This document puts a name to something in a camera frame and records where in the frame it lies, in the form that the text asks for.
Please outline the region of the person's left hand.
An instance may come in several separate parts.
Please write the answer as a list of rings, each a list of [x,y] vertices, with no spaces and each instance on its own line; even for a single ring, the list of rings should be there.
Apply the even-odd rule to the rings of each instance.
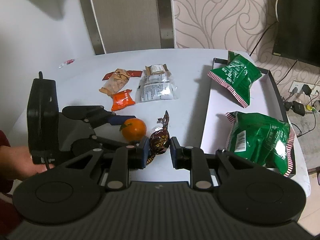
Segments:
[[[45,164],[34,164],[27,146],[1,146],[1,180],[25,180],[47,171]]]

